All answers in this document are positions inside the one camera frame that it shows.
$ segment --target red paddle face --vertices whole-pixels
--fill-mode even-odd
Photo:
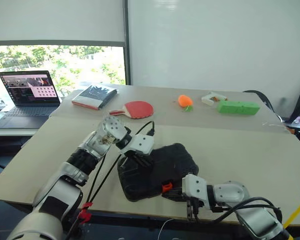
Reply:
[[[124,106],[132,119],[143,119],[154,114],[154,108],[146,101],[130,101]]]

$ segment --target laptop keyboard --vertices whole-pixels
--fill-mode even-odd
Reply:
[[[23,106],[14,107],[6,116],[49,116],[54,110],[55,106]]]

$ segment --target yellow cable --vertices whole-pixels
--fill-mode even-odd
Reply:
[[[291,214],[288,220],[284,223],[283,227],[286,229],[292,223],[292,221],[295,220],[295,218],[298,216],[299,213],[300,213],[300,206],[295,210],[294,213]]]

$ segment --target ping pong paddle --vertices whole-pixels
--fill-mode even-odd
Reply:
[[[154,108],[146,101],[127,102],[122,110],[114,110],[109,113],[111,116],[126,115],[131,119],[143,119],[154,114]]]

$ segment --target window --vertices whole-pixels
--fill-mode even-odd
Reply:
[[[1,45],[0,72],[48,70],[59,96],[91,82],[126,84],[119,46]],[[0,98],[7,91],[0,79]]]

